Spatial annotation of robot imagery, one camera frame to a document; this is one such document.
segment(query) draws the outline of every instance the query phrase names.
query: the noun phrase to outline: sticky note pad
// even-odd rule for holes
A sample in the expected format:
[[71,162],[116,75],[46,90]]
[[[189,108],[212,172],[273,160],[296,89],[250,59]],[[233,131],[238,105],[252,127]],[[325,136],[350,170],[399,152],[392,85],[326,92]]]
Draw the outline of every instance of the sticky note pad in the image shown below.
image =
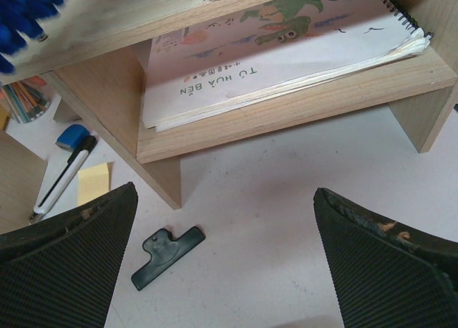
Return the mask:
[[103,163],[78,172],[78,206],[109,191],[108,164]]

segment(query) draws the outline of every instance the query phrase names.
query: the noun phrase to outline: spiral notebook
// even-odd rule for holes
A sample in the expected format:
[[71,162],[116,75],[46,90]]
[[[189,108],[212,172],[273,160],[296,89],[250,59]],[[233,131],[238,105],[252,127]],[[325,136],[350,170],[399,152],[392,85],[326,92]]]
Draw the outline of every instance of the spiral notebook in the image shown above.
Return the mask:
[[142,120],[170,129],[428,45],[394,0],[274,0],[154,38]]

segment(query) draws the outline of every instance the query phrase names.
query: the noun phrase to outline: white surface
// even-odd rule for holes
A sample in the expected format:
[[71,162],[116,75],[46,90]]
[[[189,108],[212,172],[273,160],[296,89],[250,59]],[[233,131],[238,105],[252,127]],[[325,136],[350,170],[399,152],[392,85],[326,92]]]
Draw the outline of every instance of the white surface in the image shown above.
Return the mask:
[[[54,146],[64,126],[50,112],[10,125],[49,158],[45,182],[68,157]],[[418,155],[381,107],[191,155],[182,162],[185,206],[172,211],[102,141],[83,168],[113,162],[112,188],[131,180],[140,197],[106,326],[342,327],[313,214],[317,187],[458,241],[457,156],[455,111],[432,151]],[[74,179],[52,214],[76,202]],[[142,242],[164,226],[180,236],[196,224],[207,239],[138,292],[130,277],[148,261]]]

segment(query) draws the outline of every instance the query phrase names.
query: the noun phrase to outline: blue brush bristles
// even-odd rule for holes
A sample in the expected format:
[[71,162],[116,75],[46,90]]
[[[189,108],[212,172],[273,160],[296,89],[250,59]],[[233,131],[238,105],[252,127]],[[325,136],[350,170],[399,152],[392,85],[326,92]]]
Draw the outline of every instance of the blue brush bristles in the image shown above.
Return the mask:
[[59,14],[64,0],[0,0],[0,73],[11,74],[13,65],[1,54],[13,55],[27,46],[28,38],[43,40],[46,34],[36,22]]

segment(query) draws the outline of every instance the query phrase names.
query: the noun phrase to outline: black plastic clip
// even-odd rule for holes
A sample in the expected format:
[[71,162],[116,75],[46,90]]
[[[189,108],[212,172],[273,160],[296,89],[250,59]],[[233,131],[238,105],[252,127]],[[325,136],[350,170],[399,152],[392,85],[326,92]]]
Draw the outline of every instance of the black plastic clip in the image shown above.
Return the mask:
[[151,260],[132,275],[132,283],[140,291],[203,240],[205,235],[197,226],[176,240],[165,228],[156,231],[143,242],[143,249],[151,255]]

